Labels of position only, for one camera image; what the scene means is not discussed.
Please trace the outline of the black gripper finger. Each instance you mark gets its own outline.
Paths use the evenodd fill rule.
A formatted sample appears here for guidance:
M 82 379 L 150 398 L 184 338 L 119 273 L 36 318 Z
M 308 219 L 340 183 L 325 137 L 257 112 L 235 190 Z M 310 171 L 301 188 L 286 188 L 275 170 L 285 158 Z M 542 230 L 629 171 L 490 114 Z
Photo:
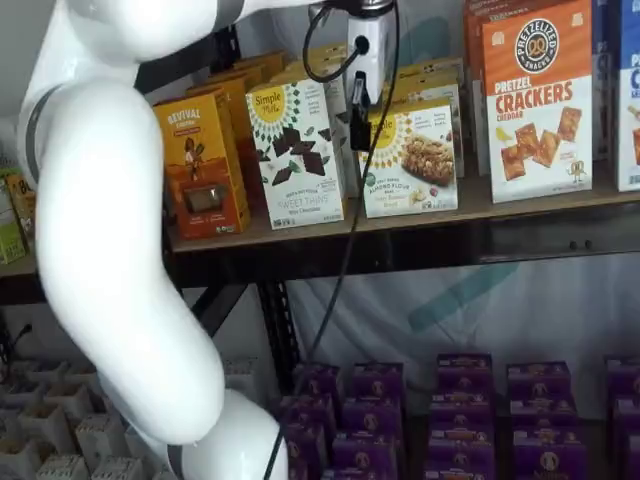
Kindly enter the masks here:
M 366 74 L 357 71 L 351 95 L 350 146 L 353 151 L 365 152 L 370 148 L 371 124 L 368 112 L 371 101 L 366 87 Z

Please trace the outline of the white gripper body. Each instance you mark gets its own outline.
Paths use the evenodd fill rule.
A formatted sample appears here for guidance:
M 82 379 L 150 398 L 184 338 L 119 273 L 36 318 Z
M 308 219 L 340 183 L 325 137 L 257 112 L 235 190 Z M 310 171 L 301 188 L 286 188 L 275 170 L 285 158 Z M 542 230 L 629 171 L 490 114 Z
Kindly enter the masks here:
M 356 48 L 356 40 L 363 37 L 368 42 L 368 50 L 358 55 L 346 70 L 346 94 L 352 99 L 356 74 L 364 74 L 364 89 L 371 104 L 376 105 L 383 90 L 389 60 L 389 12 L 371 18 L 348 18 L 348 54 Z

